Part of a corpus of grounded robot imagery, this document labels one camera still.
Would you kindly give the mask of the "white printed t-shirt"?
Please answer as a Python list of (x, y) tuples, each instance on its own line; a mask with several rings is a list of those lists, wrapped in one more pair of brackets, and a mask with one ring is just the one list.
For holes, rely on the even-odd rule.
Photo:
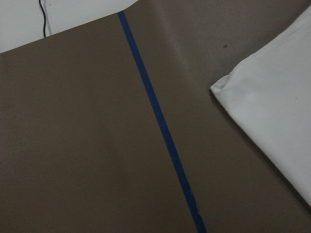
[(310, 9), (210, 89), (230, 117), (310, 202)]

